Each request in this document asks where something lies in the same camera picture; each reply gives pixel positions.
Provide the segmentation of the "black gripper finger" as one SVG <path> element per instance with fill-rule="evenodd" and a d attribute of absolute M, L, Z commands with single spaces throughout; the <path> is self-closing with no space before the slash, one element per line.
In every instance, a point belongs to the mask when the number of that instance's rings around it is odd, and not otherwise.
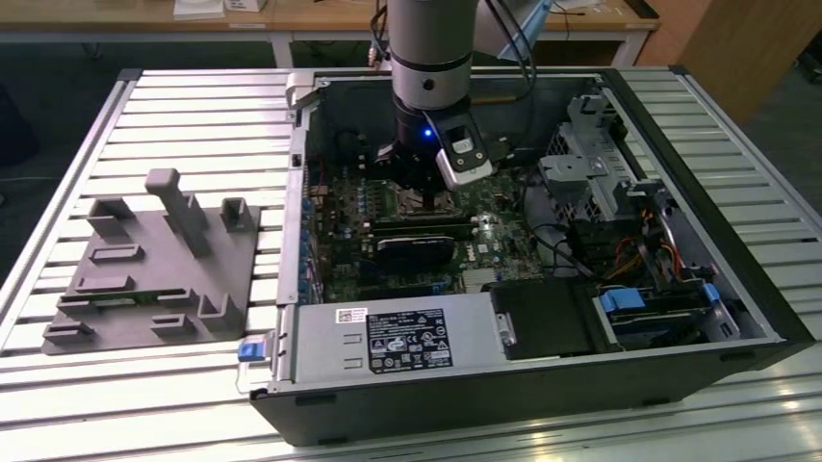
<path fill-rule="evenodd" d="M 431 164 L 431 206 L 439 207 L 443 195 L 449 194 L 447 185 L 437 161 Z"/>
<path fill-rule="evenodd" d="M 433 176 L 422 158 L 397 141 L 378 148 L 377 164 L 389 178 L 422 198 L 425 207 L 433 206 Z"/>

